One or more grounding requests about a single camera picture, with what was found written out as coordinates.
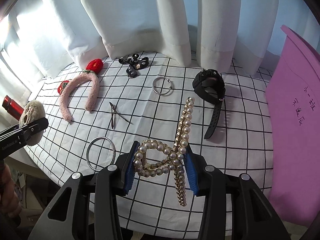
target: hand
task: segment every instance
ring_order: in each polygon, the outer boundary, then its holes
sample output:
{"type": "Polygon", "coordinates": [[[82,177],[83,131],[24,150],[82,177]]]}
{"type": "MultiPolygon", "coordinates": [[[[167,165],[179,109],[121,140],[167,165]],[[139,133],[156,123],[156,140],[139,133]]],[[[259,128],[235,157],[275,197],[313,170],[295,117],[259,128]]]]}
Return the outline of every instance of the hand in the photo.
{"type": "Polygon", "coordinates": [[[21,212],[21,203],[14,191],[14,182],[7,164],[4,166],[0,182],[4,188],[3,194],[0,195],[0,210],[2,213],[7,213],[10,218],[16,217],[21,212]]]}

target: red knitted ball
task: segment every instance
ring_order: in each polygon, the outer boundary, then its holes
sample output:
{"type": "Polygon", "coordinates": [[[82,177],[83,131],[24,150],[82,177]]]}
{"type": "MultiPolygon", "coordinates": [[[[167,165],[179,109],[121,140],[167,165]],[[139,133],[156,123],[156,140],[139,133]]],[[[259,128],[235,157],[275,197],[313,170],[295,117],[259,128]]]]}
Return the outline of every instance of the red knitted ball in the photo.
{"type": "Polygon", "coordinates": [[[85,68],[86,70],[92,70],[94,71],[96,74],[98,74],[100,72],[100,70],[103,67],[103,62],[101,59],[97,58],[94,59],[93,61],[91,61],[87,67],[85,68]]]}

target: blue gripper pad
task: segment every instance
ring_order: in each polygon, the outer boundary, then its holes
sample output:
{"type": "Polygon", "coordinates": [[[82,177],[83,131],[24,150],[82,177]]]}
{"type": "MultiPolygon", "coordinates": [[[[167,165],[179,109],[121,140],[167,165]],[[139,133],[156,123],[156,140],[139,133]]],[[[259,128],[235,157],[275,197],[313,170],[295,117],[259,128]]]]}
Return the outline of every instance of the blue gripper pad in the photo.
{"type": "Polygon", "coordinates": [[[137,152],[138,150],[138,147],[140,146],[139,143],[137,143],[136,147],[134,148],[133,152],[130,151],[129,154],[131,154],[131,158],[130,158],[130,162],[128,164],[128,168],[125,172],[125,185],[124,185],[124,192],[125,194],[127,195],[130,191],[130,189],[132,188],[132,185],[133,185],[133,180],[134,180],[134,174],[135,174],[135,171],[134,171],[134,166],[133,166],[133,159],[134,159],[134,154],[137,152]]]}
{"type": "Polygon", "coordinates": [[[198,186],[198,174],[196,172],[196,168],[192,162],[192,159],[190,157],[190,153],[188,151],[189,146],[186,148],[187,152],[184,155],[183,163],[186,170],[186,174],[188,177],[188,182],[190,185],[190,189],[193,191],[193,195],[197,195],[199,192],[199,186],[198,186]]]}

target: checkered tablecloth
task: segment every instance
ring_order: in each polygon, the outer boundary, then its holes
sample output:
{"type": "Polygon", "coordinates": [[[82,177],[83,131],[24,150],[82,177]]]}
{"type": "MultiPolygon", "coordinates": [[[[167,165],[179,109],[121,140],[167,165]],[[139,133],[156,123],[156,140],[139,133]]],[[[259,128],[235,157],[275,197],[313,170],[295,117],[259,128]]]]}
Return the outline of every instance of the checkered tablecloth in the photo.
{"type": "MultiPolygon", "coordinates": [[[[118,60],[103,59],[99,73],[100,92],[95,110],[84,110],[91,83],[77,88],[70,97],[69,109],[74,121],[68,124],[59,110],[57,88],[64,80],[77,76],[81,69],[67,66],[55,79],[44,78],[37,100],[44,104],[49,127],[40,143],[26,150],[34,162],[57,184],[63,183],[76,171],[84,175],[93,171],[86,163],[85,152],[89,142],[97,136],[110,138],[116,146],[116,157],[129,152],[134,140],[142,142],[154,138],[173,146],[178,120],[187,97],[195,97],[189,143],[194,153],[202,155],[208,164],[226,174],[238,176],[247,172],[268,195],[272,182],[273,145],[265,88],[272,73],[259,69],[254,76],[247,75],[233,61],[228,73],[223,73],[226,96],[218,126],[209,140],[204,133],[212,117],[213,105],[204,102],[194,92],[192,81],[201,71],[199,67],[180,67],[176,60],[155,52],[143,52],[149,57],[150,67],[139,70],[139,76],[127,78],[126,68],[118,60]],[[156,77],[169,78],[172,91],[159,96],[152,90],[156,77]],[[126,119],[116,115],[115,129],[111,129],[109,102],[126,119]]],[[[163,80],[159,89],[167,88],[163,80]]],[[[109,164],[110,144],[98,141],[90,150],[90,162],[102,168],[109,164]]],[[[156,150],[148,150],[148,162],[164,158],[156,150]]],[[[125,197],[117,197],[120,224],[124,228],[175,238],[197,238],[200,228],[203,197],[194,197],[186,182],[187,206],[179,205],[173,173],[154,178],[135,177],[132,190],[125,197]]],[[[94,194],[90,209],[93,210],[94,194]]],[[[231,198],[227,195],[226,234],[231,234],[231,198]]]]}

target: pink headband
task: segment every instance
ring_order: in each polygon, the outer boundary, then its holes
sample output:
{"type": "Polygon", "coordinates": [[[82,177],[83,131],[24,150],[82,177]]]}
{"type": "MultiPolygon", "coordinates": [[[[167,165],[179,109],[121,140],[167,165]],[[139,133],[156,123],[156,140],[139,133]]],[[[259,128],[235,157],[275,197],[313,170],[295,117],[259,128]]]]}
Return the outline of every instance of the pink headband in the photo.
{"type": "Polygon", "coordinates": [[[72,79],[64,88],[60,96],[60,111],[64,120],[71,122],[72,115],[67,106],[67,99],[69,98],[70,93],[80,84],[85,82],[92,81],[92,88],[90,95],[88,97],[87,103],[85,104],[84,109],[87,111],[92,111],[95,107],[97,97],[99,94],[99,79],[95,72],[90,70],[84,70],[76,78],[72,79]]]}

